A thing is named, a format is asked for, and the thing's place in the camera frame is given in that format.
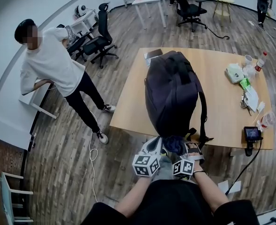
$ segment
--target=person's hand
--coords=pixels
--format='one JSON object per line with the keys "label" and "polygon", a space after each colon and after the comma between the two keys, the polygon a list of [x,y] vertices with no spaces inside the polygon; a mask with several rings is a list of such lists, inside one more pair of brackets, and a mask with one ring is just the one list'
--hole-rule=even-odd
{"label": "person's hand", "polygon": [[[195,144],[193,144],[193,143],[189,143],[188,147],[189,148],[196,148],[197,146]],[[198,156],[199,153],[198,152],[192,152],[192,153],[189,153],[188,155],[189,156]],[[202,167],[199,165],[199,160],[194,161],[194,169],[193,169],[193,171],[202,171],[202,170],[203,170]]]}

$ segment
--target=white sneaker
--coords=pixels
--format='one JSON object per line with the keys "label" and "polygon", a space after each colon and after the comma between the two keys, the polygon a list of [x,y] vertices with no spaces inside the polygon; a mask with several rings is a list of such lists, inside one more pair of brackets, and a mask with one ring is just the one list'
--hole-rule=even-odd
{"label": "white sneaker", "polygon": [[107,144],[109,142],[108,137],[102,132],[100,129],[99,132],[96,133],[96,136],[99,138],[100,142],[103,144]]}
{"label": "white sneaker", "polygon": [[102,110],[103,112],[108,112],[108,113],[114,113],[116,107],[113,105],[105,104],[105,108]]}

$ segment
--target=wooden table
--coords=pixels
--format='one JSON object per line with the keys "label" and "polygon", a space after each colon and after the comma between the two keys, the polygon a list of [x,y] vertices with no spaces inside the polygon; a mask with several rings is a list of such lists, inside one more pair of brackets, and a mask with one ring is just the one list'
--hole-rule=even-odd
{"label": "wooden table", "polygon": [[[218,2],[221,2],[222,3],[222,10],[216,10],[217,9],[217,5],[218,5]],[[230,9],[229,9],[229,4],[230,3],[233,3],[235,2],[234,0],[217,0],[216,2],[216,6],[215,6],[215,9],[214,9],[214,13],[213,13],[213,18],[214,18],[214,15],[215,13],[219,14],[222,16],[222,20],[223,20],[223,17],[224,16],[228,16],[229,19],[230,19],[230,22],[231,22],[231,15],[230,15]],[[227,4],[227,8],[228,8],[228,12],[224,11],[223,10],[223,4]]]}
{"label": "wooden table", "polygon": [[161,0],[135,0],[135,1],[132,2],[132,5],[135,5],[135,8],[136,8],[136,11],[137,11],[137,13],[138,13],[139,19],[140,19],[140,21],[141,21],[141,23],[142,23],[142,27],[143,27],[143,29],[146,29],[146,26],[145,26],[145,24],[144,24],[144,20],[143,20],[143,18],[142,18],[142,15],[141,15],[141,13],[140,13],[140,10],[139,10],[139,5],[144,4],[145,7],[146,7],[146,10],[147,10],[148,17],[151,17],[151,14],[150,14],[150,12],[149,12],[149,10],[148,10],[147,4],[148,4],[148,3],[153,3],[153,2],[158,3],[159,12],[160,12],[160,14],[161,14],[161,19],[162,19],[163,27],[166,28],[166,22],[165,22],[165,17],[164,17],[164,15],[165,15],[165,16],[168,16],[168,14],[167,14],[167,7],[166,7],[165,0],[162,0],[164,10],[162,9]]}
{"label": "wooden table", "polygon": [[[157,136],[149,120],[145,103],[144,79],[148,71],[144,53],[157,48],[140,48],[134,60],[123,91],[120,95],[116,111],[110,125],[127,132]],[[231,148],[246,148],[243,141],[243,128],[254,126],[252,122],[256,114],[249,115],[247,109],[239,105],[243,90],[238,84],[232,84],[224,71],[230,63],[244,62],[245,57],[226,52],[216,52],[192,48],[161,48],[163,53],[169,51],[182,52],[191,63],[197,74],[207,101],[206,134],[214,137],[206,144]],[[271,109],[270,97],[263,72],[260,72],[252,82],[258,93],[259,101],[265,102],[264,111]],[[201,103],[198,99],[190,121],[190,127],[199,132]],[[274,148],[274,130],[269,128],[263,134],[262,149]]]}

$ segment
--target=black office chair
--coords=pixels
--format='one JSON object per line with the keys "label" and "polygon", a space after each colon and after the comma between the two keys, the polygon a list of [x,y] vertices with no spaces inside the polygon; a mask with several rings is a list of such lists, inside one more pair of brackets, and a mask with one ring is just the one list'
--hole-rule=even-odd
{"label": "black office chair", "polygon": [[68,51],[69,55],[72,56],[76,51],[78,51],[76,53],[75,61],[79,58],[79,56],[82,56],[83,60],[85,62],[87,62],[87,59],[84,57],[84,51],[82,49],[82,46],[85,43],[87,37],[90,40],[93,39],[90,35],[92,33],[92,31],[87,32],[84,35],[82,35],[82,31],[79,31],[78,32],[78,34],[80,35],[80,37],[79,37],[78,35],[76,35],[73,32],[73,30],[71,29],[70,26],[64,26],[63,24],[60,24],[59,26],[57,26],[57,28],[66,28],[66,30],[68,32],[67,51]]}
{"label": "black office chair", "polygon": [[189,4],[187,0],[177,0],[177,8],[176,12],[183,18],[183,22],[177,24],[178,27],[184,23],[191,23],[192,25],[192,32],[194,32],[193,24],[197,23],[200,25],[205,26],[205,29],[208,27],[200,22],[199,16],[207,12],[207,10],[202,9],[202,2],[206,0],[196,0],[199,3],[199,6],[194,4]]}
{"label": "black office chair", "polygon": [[91,41],[89,41],[88,43],[86,43],[83,46],[83,51],[86,55],[91,55],[93,53],[97,53],[98,51],[100,51],[100,53],[91,60],[91,63],[94,64],[95,63],[94,61],[97,58],[100,58],[100,68],[103,68],[102,60],[104,56],[115,56],[116,59],[119,59],[119,57],[114,53],[108,52],[113,47],[117,48],[116,45],[112,45],[108,48],[105,48],[106,46],[111,45],[113,41],[112,37],[108,32],[108,27],[107,27],[108,3],[101,4],[99,6],[99,10],[100,10],[99,11],[99,33],[101,34],[101,36],[98,36],[92,39]]}

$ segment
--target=black cable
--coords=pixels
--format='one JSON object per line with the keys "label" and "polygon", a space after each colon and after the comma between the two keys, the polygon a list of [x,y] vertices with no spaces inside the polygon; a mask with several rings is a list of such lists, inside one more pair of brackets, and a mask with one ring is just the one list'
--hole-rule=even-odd
{"label": "black cable", "polygon": [[211,29],[209,29],[216,37],[218,37],[218,38],[221,38],[221,39],[224,39],[224,38],[227,38],[227,40],[229,40],[230,39],[230,37],[229,36],[223,36],[223,37],[220,37],[220,36],[218,36],[218,35],[216,35]]}
{"label": "black cable", "polygon": [[248,168],[249,165],[251,165],[251,163],[255,160],[255,158],[258,156],[258,153],[260,151],[260,148],[261,148],[261,145],[262,145],[262,140],[263,140],[263,137],[260,139],[260,147],[258,149],[258,152],[256,153],[256,155],[253,157],[253,159],[249,162],[248,165],[245,166],[244,169],[242,169],[241,173],[238,175],[238,177],[236,178],[236,180],[232,183],[231,187],[228,189],[228,191],[226,192],[226,195],[229,194],[231,188],[233,187],[234,183],[237,182],[237,180],[239,179],[239,177],[241,176],[241,174]]}

